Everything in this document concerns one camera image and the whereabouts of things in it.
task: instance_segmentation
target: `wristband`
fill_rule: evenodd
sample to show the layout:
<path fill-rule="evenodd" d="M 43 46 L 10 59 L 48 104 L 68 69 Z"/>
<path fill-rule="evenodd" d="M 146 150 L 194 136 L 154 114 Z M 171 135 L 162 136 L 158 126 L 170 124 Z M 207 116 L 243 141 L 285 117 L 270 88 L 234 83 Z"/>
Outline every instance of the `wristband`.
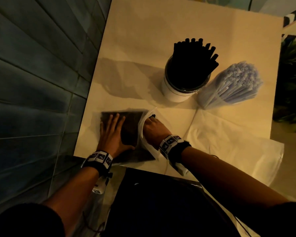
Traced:
<path fill-rule="evenodd" d="M 188 146 L 190 143 L 178 135 L 169 135 L 161 142 L 159 150 L 171 163 L 181 163 L 181 153 Z"/>
<path fill-rule="evenodd" d="M 112 166 L 113 157 L 105 151 L 96 151 L 90 155 L 81 165 L 82 167 L 93 167 L 99 171 L 99 177 L 108 176 Z"/>

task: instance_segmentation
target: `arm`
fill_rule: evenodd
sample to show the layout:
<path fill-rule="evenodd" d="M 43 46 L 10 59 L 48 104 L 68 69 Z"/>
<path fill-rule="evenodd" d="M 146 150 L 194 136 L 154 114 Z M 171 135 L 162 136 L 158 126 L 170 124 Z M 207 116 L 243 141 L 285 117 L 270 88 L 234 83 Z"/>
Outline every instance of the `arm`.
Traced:
<path fill-rule="evenodd" d="M 100 125 L 100 140 L 97 151 L 109 153 L 113 158 L 123 151 L 134 149 L 132 146 L 123 145 L 121 142 L 121 129 L 125 117 L 117 124 L 119 114 L 110 116 L 106 129 L 103 122 Z M 53 209 L 61 218 L 66 236 L 70 235 L 82 213 L 92 189 L 99 178 L 99 172 L 92 167 L 83 167 L 67 184 L 60 188 L 43 205 Z"/>
<path fill-rule="evenodd" d="M 143 131 L 147 142 L 156 149 L 164 138 L 171 135 L 153 117 L 146 120 Z M 217 201 L 257 232 L 263 228 L 261 216 L 267 208 L 288 202 L 245 172 L 193 147 L 183 150 L 182 164 Z"/>

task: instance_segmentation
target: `person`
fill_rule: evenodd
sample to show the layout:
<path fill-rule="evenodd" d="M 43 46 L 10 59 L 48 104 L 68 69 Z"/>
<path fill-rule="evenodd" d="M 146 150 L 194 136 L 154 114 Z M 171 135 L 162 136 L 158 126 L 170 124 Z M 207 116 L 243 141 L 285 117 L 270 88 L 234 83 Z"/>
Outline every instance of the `person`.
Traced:
<path fill-rule="evenodd" d="M 106 127 L 102 122 L 100 125 L 97 152 L 105 153 L 108 162 L 123 151 L 134 149 L 121 142 L 125 117 L 118 120 L 119 114 L 111 115 Z M 174 139 L 168 141 L 169 146 L 173 140 L 185 143 L 173 147 L 175 152 L 170 151 L 168 157 L 182 163 L 201 185 L 130 169 L 137 175 L 125 175 L 102 236 L 239 236 L 225 212 L 204 194 L 202 186 L 259 235 L 296 236 L 295 202 L 221 159 L 182 142 L 154 117 L 146 119 L 143 134 L 155 149 L 171 137 Z M 98 163 L 91 165 L 96 162 L 94 156 L 42 204 L 20 204 L 0 214 L 0 236 L 70 236 L 99 175 L 107 171 Z"/>

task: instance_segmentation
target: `table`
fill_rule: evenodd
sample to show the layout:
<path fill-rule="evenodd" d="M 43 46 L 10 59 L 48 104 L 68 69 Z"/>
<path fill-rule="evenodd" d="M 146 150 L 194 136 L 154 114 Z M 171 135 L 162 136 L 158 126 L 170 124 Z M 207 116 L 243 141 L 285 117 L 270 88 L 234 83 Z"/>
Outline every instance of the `table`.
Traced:
<path fill-rule="evenodd" d="M 210 112 L 269 138 L 282 26 L 280 17 L 189 0 L 112 0 L 74 155 L 87 158 L 95 151 L 102 111 L 156 106 L 172 132 L 185 135 L 195 98 L 171 103 L 160 91 L 173 43 L 185 38 L 203 38 L 217 48 L 220 65 L 212 77 L 233 63 L 255 64 L 264 81 L 258 96 Z M 164 165 L 130 166 L 163 173 Z"/>

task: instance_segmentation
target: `green plant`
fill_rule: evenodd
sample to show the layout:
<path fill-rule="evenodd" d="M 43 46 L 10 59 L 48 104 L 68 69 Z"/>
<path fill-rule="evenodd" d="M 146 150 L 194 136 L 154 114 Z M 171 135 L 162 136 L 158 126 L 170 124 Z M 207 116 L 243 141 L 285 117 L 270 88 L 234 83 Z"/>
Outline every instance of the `green plant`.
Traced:
<path fill-rule="evenodd" d="M 273 120 L 296 125 L 296 41 L 291 38 L 281 46 Z"/>

